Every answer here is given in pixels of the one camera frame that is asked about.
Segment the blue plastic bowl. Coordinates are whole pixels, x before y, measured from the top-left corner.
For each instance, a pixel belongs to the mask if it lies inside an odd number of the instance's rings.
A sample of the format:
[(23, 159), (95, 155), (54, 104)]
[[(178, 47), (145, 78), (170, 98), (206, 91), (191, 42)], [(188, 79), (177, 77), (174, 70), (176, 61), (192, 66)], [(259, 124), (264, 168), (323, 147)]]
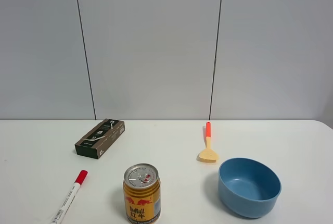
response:
[(279, 177), (266, 165), (248, 158), (231, 158), (218, 171), (220, 201), (232, 212), (256, 219), (267, 215), (281, 193)]

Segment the brown black cardboard box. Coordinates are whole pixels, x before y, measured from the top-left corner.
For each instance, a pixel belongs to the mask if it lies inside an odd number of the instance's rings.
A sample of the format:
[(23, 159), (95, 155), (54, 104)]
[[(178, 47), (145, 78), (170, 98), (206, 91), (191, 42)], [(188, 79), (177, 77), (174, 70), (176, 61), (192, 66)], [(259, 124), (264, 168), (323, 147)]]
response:
[(76, 154), (100, 159), (124, 131), (124, 121), (104, 119), (75, 143)]

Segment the orange handled wooden spatula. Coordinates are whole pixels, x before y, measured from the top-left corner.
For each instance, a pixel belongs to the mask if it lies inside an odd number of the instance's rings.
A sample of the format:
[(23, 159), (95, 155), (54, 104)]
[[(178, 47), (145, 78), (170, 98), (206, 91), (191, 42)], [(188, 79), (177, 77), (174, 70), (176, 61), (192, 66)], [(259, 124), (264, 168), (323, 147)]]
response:
[(206, 147), (199, 153), (199, 160), (205, 163), (215, 163), (219, 159), (219, 155), (211, 147), (211, 122), (206, 122), (205, 127)]

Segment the white marker with red cap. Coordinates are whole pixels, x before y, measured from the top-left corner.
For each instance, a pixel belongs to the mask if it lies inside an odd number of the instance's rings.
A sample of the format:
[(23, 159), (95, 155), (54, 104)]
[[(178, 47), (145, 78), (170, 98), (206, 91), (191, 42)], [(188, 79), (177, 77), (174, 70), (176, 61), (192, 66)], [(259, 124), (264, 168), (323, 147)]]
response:
[(73, 200), (75, 199), (75, 196), (76, 196), (78, 190), (80, 189), (80, 187), (81, 187), (82, 183), (84, 182), (87, 175), (88, 175), (88, 171), (86, 171), (86, 170), (80, 171), (73, 186), (71, 187), (70, 191), (66, 195), (64, 202), (62, 203), (62, 205), (56, 212), (55, 216), (51, 220), (51, 222), (50, 222), (51, 224), (60, 224), (63, 221), (68, 209), (70, 208)]

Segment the gold Red Bull can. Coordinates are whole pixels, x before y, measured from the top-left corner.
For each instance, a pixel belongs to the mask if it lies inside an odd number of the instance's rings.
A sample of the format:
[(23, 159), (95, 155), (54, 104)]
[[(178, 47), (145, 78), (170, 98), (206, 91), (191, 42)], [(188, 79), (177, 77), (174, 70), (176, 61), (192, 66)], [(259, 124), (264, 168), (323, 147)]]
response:
[(161, 214), (161, 181), (151, 164), (136, 164), (124, 173), (125, 211), (130, 223), (155, 223)]

